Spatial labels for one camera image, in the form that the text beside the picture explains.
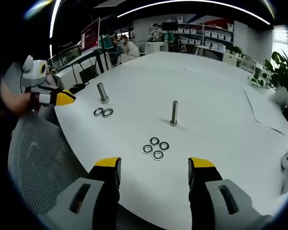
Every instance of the white round table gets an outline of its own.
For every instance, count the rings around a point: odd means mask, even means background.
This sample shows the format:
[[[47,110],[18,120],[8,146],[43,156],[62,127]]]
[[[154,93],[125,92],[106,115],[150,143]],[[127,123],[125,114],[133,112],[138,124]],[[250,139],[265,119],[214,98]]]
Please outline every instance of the white round table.
[[[215,164],[262,215],[274,214],[286,199],[280,196],[280,157],[288,149],[288,127],[284,136],[255,121],[243,91],[248,76],[220,61],[158,52],[91,80],[73,104],[55,110],[88,172],[102,158],[121,157],[121,205],[159,227],[189,230],[189,157]],[[100,103],[100,82],[110,97],[107,104]],[[174,100],[176,127],[169,125]],[[99,107],[114,113],[93,116]],[[142,153],[152,137],[170,145],[160,161]]]

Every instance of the computer monitor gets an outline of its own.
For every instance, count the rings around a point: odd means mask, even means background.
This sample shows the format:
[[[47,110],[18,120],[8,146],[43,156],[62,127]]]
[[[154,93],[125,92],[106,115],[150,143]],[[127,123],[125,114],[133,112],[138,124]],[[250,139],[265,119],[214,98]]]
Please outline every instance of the computer monitor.
[[[99,47],[100,18],[93,21],[81,33],[82,54]]]

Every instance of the gray mesh fabric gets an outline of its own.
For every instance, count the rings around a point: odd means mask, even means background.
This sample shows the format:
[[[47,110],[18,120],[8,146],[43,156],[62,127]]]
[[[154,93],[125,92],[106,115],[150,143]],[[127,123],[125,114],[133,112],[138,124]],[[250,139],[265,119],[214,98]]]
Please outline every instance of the gray mesh fabric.
[[[13,131],[9,172],[28,206],[37,214],[46,214],[59,193],[77,178],[83,169],[56,125],[30,113],[19,119]]]

